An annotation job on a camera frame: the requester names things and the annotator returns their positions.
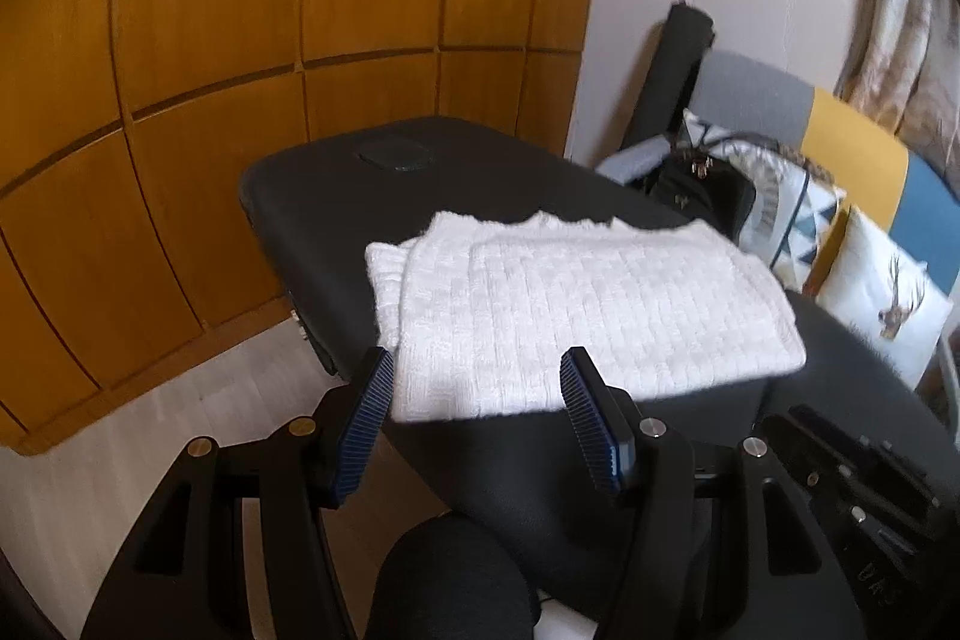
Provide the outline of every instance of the ribbed blue pad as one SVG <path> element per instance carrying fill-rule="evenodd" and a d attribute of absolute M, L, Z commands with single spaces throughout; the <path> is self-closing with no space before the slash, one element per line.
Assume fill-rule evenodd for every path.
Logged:
<path fill-rule="evenodd" d="M 338 503 L 347 499 L 360 486 L 360 479 L 367 468 L 383 419 L 390 410 L 394 394 L 394 357 L 383 351 L 366 390 L 357 402 L 349 424 L 337 443 L 337 470 L 333 493 Z"/>
<path fill-rule="evenodd" d="M 587 383 L 580 374 L 570 352 L 560 360 L 560 393 L 566 404 L 573 431 L 577 434 L 580 450 L 593 484 L 598 491 L 616 496 L 620 493 L 620 465 L 616 441 L 603 423 L 600 410 L 587 390 Z"/>

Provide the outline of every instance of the patterned curtain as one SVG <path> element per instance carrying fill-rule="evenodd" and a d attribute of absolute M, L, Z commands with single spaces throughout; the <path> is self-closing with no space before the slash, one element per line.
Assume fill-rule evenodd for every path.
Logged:
<path fill-rule="evenodd" d="M 875 0 L 863 60 L 844 97 L 901 138 L 960 196 L 960 7 Z"/>

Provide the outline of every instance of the black massage table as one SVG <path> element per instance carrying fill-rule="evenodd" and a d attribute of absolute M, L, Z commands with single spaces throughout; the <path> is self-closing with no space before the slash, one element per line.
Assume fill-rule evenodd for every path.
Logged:
<path fill-rule="evenodd" d="M 447 118 L 284 150 L 251 167 L 240 190 L 311 342 L 347 380 L 376 344 L 364 262 L 370 242 L 409 239 L 440 210 L 506 223 L 537 210 L 565 220 L 616 216 L 639 228 L 682 222 L 589 170 Z M 813 302 L 789 298 L 808 349 L 802 370 L 642 410 L 688 439 L 734 445 L 765 414 L 805 402 L 852 434 L 889 441 L 931 480 L 960 492 L 960 458 L 923 403 Z M 631 519 L 593 489 L 563 411 L 389 423 L 385 431 L 440 499 L 498 535 L 533 584 L 587 616 L 601 615 Z"/>

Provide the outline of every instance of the silver bolt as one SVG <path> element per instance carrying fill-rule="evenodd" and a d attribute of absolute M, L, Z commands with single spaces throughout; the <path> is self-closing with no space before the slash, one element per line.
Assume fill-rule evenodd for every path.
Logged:
<path fill-rule="evenodd" d="M 640 431 L 647 437 L 663 437 L 666 434 L 666 424 L 659 418 L 644 418 L 640 421 Z"/>
<path fill-rule="evenodd" d="M 186 446 L 186 452 L 190 453 L 190 456 L 193 458 L 200 458 L 201 456 L 206 456 L 210 451 L 213 450 L 213 443 L 210 442 L 206 437 L 197 437 L 189 445 Z"/>
<path fill-rule="evenodd" d="M 743 440 L 743 450 L 754 458 L 762 458 L 767 455 L 767 443 L 759 437 L 747 437 Z"/>
<path fill-rule="evenodd" d="M 305 415 L 301 418 L 294 418 L 290 421 L 287 431 L 294 437 L 307 437 L 309 434 L 317 431 L 317 424 L 313 418 L 307 418 Z"/>

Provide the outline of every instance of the deer pillow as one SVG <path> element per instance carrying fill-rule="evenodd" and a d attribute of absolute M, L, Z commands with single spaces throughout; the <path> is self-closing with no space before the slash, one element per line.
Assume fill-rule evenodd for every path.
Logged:
<path fill-rule="evenodd" d="M 857 207 L 817 304 L 915 389 L 953 303 L 917 263 Z"/>

